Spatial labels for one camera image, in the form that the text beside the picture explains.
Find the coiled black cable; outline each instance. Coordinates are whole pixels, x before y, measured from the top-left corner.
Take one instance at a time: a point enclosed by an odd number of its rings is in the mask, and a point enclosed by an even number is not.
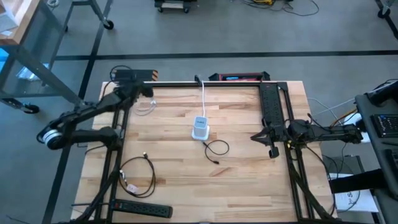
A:
[[[210,144],[212,144],[212,143],[214,143],[214,142],[223,142],[223,143],[225,143],[225,144],[226,144],[226,147],[227,147],[226,151],[223,152],[223,153],[217,153],[217,152],[213,151],[213,150],[210,148]],[[209,149],[212,153],[216,154],[217,156],[222,156],[222,155],[225,155],[225,154],[227,154],[227,153],[229,152],[229,144],[228,144],[226,141],[224,141],[224,140],[214,140],[214,141],[210,142],[209,144],[207,144],[207,143],[205,143],[205,142],[202,142],[202,143],[203,143],[203,145],[206,146],[206,148],[205,148],[205,156],[206,156],[206,158],[207,158],[209,161],[211,161],[212,163],[214,163],[214,164],[220,164],[220,162],[211,160],[211,159],[209,158],[209,156],[207,155],[207,149]]]
[[[124,183],[122,183],[122,179],[123,179],[122,176],[120,176],[120,178],[119,178],[119,183],[120,183],[120,185],[122,186],[123,190],[124,190],[126,193],[128,193],[129,195],[132,195],[133,197],[137,197],[137,198],[147,198],[147,197],[151,196],[151,195],[155,192],[155,188],[156,188],[155,167],[154,167],[153,163],[149,160],[148,155],[144,152],[144,156],[138,156],[138,157],[134,157],[134,158],[131,158],[131,159],[127,160],[126,162],[124,162],[124,163],[120,166],[120,170],[122,170],[123,167],[124,167],[128,162],[131,162],[131,161],[133,161],[133,160],[135,160],[135,159],[145,159],[145,160],[148,162],[150,168],[152,169],[152,178],[151,178],[151,180],[150,180],[150,184],[149,184],[148,189],[147,189],[145,192],[143,192],[143,193],[135,194],[135,193],[132,193],[132,192],[128,191],[128,189],[127,189],[128,184],[127,184],[127,180],[126,180],[126,179],[124,179],[124,180],[123,180]]]

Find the yellow cable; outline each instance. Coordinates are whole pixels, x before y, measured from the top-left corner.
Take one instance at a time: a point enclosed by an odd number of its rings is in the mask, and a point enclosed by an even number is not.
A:
[[[345,113],[343,116],[339,117],[336,121],[334,121],[330,126],[333,127],[334,125],[336,125],[336,123],[337,123],[339,120],[346,118],[348,115],[350,115],[350,114],[352,114],[352,113],[355,113],[356,110],[357,110],[357,109],[355,108],[355,109],[353,109],[353,110],[351,110],[351,111]]]

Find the caster wheel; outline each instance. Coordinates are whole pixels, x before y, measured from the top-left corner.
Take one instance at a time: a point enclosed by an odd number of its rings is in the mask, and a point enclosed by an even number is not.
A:
[[[114,27],[113,22],[112,22],[112,21],[109,21],[109,20],[107,20],[106,22],[108,22],[109,26],[107,26],[107,25],[104,24],[105,29],[107,29],[107,30],[113,29],[113,27]]]
[[[387,9],[386,13],[383,14],[383,9],[380,9],[380,11],[378,12],[377,16],[381,19],[386,18],[387,16],[389,16],[391,13],[390,9]]]
[[[25,109],[27,111],[24,111],[27,114],[36,114],[40,111],[40,108],[36,105],[25,105]]]

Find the white paper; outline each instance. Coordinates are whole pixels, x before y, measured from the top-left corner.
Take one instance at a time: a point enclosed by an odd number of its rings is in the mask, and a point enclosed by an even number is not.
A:
[[[330,174],[330,178],[335,179],[337,174]],[[352,174],[338,174],[338,178],[341,177],[349,177]],[[336,197],[336,209],[338,211],[346,211],[349,209],[350,211],[357,212],[378,212],[376,203],[374,203],[374,199],[370,190],[357,190],[353,192],[345,192],[335,194]]]

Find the wooden shelf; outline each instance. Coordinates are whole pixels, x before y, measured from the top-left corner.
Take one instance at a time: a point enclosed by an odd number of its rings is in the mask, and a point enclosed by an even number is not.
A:
[[[15,20],[19,25],[9,30],[10,35],[0,34],[0,45],[18,45],[21,43],[22,37],[32,19],[40,0],[0,0],[7,8],[9,8],[15,16]]]

